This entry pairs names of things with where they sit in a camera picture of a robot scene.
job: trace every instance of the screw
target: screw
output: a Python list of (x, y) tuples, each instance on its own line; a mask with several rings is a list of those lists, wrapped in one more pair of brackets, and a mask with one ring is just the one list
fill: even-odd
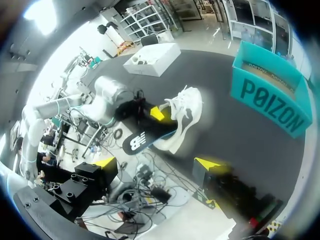
[(25, 207), (26, 209), (29, 209), (29, 208), (31, 207), (31, 203), (30, 203), (30, 202), (27, 202), (27, 203), (24, 205), (24, 207)]

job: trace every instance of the white shoe box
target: white shoe box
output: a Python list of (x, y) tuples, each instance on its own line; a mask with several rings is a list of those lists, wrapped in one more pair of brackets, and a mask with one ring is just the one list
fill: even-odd
[(180, 54), (177, 43), (147, 45), (126, 61), (123, 67), (130, 74), (160, 77)]

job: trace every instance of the teal shoe box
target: teal shoe box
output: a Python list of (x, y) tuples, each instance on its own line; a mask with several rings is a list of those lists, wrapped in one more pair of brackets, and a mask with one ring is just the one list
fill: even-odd
[(231, 96), (248, 105), (293, 138), (312, 123), (307, 83), (282, 57), (242, 41), (232, 65)]

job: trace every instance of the gray mat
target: gray mat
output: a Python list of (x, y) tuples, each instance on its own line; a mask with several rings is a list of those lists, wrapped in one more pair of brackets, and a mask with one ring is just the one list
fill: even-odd
[(196, 128), (201, 123), (194, 126), (193, 131), (201, 131), (200, 136), (188, 146), (186, 156), (171, 156), (176, 168), (190, 175), (194, 157), (219, 158), (231, 164), (243, 182), (256, 187), (260, 196), (271, 193), (285, 202), (290, 198), (302, 163), (305, 136), (291, 138), (271, 120), (230, 97), (233, 57), (183, 50), (161, 77), (127, 73), (122, 65), (129, 58), (103, 62), (89, 76), (93, 80), (90, 88), (95, 79), (106, 75), (131, 90), (141, 88), (147, 101), (157, 105), (175, 97), (185, 85), (210, 92), (211, 99), (203, 99), (203, 108), (213, 110), (212, 125), (205, 129)]

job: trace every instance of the new balance logo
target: new balance logo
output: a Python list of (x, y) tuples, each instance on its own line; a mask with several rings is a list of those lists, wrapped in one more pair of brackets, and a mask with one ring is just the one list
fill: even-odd
[(134, 139), (130, 141), (131, 150), (134, 151), (145, 143), (146, 143), (146, 133), (143, 132), (139, 136), (136, 136)]

